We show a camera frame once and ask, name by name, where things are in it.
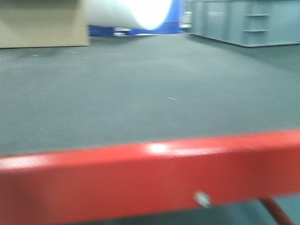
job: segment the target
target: floor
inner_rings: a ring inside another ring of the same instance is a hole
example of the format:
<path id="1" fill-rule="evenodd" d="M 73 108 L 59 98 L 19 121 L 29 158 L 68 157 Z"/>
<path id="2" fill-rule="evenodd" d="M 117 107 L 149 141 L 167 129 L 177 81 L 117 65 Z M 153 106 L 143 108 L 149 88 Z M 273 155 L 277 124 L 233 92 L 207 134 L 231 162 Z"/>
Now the floor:
<path id="1" fill-rule="evenodd" d="M 3 49 L 0 155 L 299 128 L 299 90 L 300 45 L 182 34 Z M 300 198 L 279 201 L 300 224 Z M 183 223 L 275 224 L 258 202 L 99 224 Z"/>

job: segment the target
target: red metal bar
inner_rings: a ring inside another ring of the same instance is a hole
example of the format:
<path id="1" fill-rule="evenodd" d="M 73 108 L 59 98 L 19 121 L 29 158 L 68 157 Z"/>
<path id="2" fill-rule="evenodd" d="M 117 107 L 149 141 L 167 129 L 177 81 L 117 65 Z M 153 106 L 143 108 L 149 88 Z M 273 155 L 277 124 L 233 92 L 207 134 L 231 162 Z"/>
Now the red metal bar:
<path id="1" fill-rule="evenodd" d="M 300 191 L 300 130 L 0 158 L 0 224 L 54 225 Z"/>
<path id="2" fill-rule="evenodd" d="M 261 199 L 261 203 L 267 208 L 279 225 L 295 225 L 282 208 L 272 199 Z"/>

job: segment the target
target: gray storage bin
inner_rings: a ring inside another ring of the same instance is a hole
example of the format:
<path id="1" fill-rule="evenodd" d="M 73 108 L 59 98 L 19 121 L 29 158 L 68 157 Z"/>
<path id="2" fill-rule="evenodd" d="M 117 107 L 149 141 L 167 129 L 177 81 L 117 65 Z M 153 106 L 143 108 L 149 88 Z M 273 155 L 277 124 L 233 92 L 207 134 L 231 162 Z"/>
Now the gray storage bin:
<path id="1" fill-rule="evenodd" d="M 255 47 L 300 43 L 300 0 L 195 0 L 188 32 Z"/>

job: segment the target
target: cart leg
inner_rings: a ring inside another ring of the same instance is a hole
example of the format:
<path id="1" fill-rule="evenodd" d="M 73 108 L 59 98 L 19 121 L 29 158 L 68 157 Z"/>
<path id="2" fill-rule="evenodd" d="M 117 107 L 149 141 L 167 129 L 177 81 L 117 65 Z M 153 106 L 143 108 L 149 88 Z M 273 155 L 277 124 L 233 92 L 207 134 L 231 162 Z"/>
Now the cart leg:
<path id="1" fill-rule="evenodd" d="M 272 198 L 260 199 L 260 201 L 279 225 L 295 225 Z"/>

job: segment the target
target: cardboard box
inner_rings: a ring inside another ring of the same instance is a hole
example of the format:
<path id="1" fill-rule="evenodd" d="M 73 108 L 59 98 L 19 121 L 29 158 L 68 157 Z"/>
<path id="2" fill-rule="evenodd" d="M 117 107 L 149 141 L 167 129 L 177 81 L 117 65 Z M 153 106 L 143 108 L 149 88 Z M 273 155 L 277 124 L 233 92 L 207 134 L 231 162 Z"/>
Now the cardboard box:
<path id="1" fill-rule="evenodd" d="M 83 0 L 0 0 L 0 48 L 88 44 Z"/>

